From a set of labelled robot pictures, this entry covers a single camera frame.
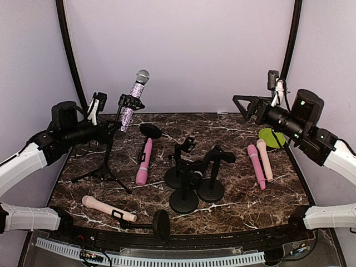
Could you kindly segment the large pink microphone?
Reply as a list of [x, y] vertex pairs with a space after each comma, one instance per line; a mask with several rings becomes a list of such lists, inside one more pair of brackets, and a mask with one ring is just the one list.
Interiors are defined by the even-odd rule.
[[260, 164], [260, 160], [258, 157], [258, 151], [257, 151], [257, 148], [255, 145], [248, 146], [248, 155], [251, 159], [257, 182], [258, 182], [261, 190], [265, 190], [266, 189], [265, 176], [264, 176], [264, 173], [262, 170], [262, 166]]

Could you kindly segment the purple glitter microphone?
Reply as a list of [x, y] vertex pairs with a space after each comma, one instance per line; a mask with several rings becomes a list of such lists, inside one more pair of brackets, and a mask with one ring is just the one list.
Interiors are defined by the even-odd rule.
[[129, 95], [122, 95], [119, 103], [122, 106], [120, 122], [122, 123], [120, 131], [126, 132], [130, 124], [132, 115], [135, 111], [145, 108], [140, 97], [145, 88], [145, 84], [150, 79], [150, 74], [147, 70], [139, 70], [136, 74], [135, 82], [132, 86]]

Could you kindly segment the black stand holding beige microphone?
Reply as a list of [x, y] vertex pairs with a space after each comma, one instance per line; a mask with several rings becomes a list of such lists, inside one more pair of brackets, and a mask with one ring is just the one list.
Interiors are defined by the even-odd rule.
[[165, 184], [172, 189], [179, 189], [181, 187], [180, 171], [189, 162], [181, 158], [182, 152], [190, 153], [195, 147], [196, 143], [194, 138], [189, 136], [181, 144], [176, 144], [174, 153], [169, 155], [169, 160], [175, 160], [175, 166], [169, 168], [164, 175]]

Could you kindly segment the black microphone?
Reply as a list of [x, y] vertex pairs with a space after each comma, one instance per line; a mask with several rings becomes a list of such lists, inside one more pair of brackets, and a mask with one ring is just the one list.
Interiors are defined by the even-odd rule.
[[191, 165], [190, 185], [191, 189], [197, 189], [201, 183], [206, 170], [206, 163], [203, 160], [194, 161]]

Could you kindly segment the black stand with black microphone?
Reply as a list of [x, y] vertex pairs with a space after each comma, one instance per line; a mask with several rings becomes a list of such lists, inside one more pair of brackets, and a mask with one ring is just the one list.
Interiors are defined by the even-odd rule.
[[210, 151], [210, 161], [212, 161], [211, 178], [202, 180], [197, 188], [197, 195], [204, 202], [215, 203], [220, 201], [225, 193], [223, 184], [217, 180], [221, 161], [233, 164], [236, 162], [236, 155], [215, 145]]

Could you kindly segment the black round-base desk stand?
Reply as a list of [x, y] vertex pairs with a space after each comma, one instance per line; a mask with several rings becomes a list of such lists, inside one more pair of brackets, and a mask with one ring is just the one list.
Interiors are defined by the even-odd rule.
[[189, 188], [189, 172], [194, 161], [189, 162], [180, 171], [181, 187], [175, 190], [169, 198], [171, 209], [178, 214], [189, 214], [195, 211], [199, 204], [197, 194]]

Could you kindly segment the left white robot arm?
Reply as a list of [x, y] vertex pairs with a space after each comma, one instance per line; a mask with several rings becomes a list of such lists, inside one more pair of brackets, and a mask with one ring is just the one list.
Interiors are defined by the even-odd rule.
[[[1, 195], [32, 173], [52, 165], [70, 148], [90, 141], [104, 143], [122, 123], [90, 118], [74, 101], [60, 102], [51, 109], [48, 128], [32, 136], [24, 148], [1, 163]], [[75, 242], [78, 229], [73, 218], [60, 207], [34, 208], [1, 203], [1, 232], [51, 230], [67, 243]]]

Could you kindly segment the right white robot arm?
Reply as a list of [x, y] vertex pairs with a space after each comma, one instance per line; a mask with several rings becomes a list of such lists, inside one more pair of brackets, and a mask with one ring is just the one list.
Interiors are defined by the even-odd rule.
[[[355, 183], [355, 153], [344, 140], [319, 128], [324, 101], [314, 92], [299, 89], [292, 109], [272, 106], [268, 97], [233, 96], [233, 102], [243, 118], [256, 117], [256, 124], [269, 125], [294, 141], [309, 159]], [[296, 241], [305, 229], [355, 229], [355, 204], [337, 206], [303, 205], [295, 209], [284, 228], [284, 237]]]

